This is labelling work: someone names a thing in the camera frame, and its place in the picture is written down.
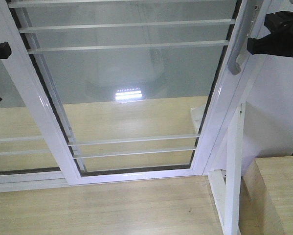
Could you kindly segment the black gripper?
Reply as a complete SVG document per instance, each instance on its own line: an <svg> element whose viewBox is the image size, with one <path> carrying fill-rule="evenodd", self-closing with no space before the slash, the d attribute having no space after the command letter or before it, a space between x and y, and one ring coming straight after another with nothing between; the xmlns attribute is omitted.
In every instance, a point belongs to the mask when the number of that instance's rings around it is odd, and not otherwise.
<svg viewBox="0 0 293 235"><path fill-rule="evenodd" d="M264 26L271 34L261 38L248 38L247 51L252 55L265 54L293 57L293 24L290 33L273 33L293 21L293 12L279 11L265 16Z"/></svg>

